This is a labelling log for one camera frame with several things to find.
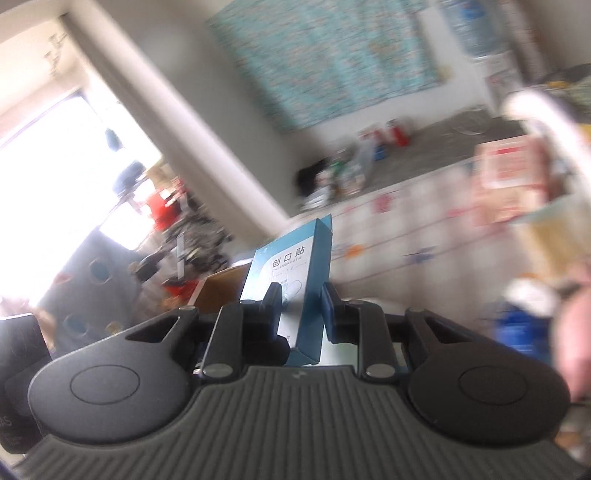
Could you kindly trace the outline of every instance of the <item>white wall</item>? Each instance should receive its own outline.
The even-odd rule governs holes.
[[[1,113],[0,145],[60,100],[79,90],[85,82],[84,72],[79,65],[75,65],[58,79],[47,82],[25,99]]]
[[[231,0],[177,0],[185,6],[197,24],[207,21]],[[392,118],[410,117],[417,128],[442,120],[453,112],[482,103],[479,87],[473,81],[474,72],[469,60],[445,22],[436,0],[418,14],[440,76],[445,80],[439,86],[421,92],[403,95],[364,108],[348,115],[322,122],[301,131],[284,134],[285,140],[298,153],[303,164],[316,161],[328,153],[330,143],[342,135],[355,135],[374,124],[386,123]]]
[[[147,3],[126,16],[165,21],[166,14],[158,16],[162,13],[158,9],[146,15]],[[216,219],[250,248],[285,229],[285,210],[100,5],[77,0],[63,22],[166,161]],[[145,27],[153,25],[145,22]]]
[[[164,0],[99,3],[279,205],[295,213],[297,156],[217,59],[204,26]]]
[[[591,63],[590,0],[521,0],[558,67]]]

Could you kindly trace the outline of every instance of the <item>bottle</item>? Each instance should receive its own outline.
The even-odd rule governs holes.
[[[502,49],[501,36],[480,0],[439,0],[439,4],[468,55],[478,59]]]

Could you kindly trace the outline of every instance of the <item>white object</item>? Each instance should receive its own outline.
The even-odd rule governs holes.
[[[505,299],[540,318],[552,318],[560,305],[560,296],[548,285],[533,278],[516,278],[505,290]]]

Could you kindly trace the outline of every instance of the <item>tapestry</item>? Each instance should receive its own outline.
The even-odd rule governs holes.
[[[425,7],[424,0],[235,0],[209,27],[266,115],[289,131],[435,86],[415,17]]]

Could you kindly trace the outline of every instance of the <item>circular hole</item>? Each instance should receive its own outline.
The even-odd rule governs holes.
[[[64,327],[74,337],[82,337],[88,332],[88,325],[77,314],[72,313],[64,319]]]
[[[90,262],[88,269],[90,271],[90,277],[94,283],[102,285],[103,283],[107,283],[111,279],[109,269],[102,261],[98,259]]]

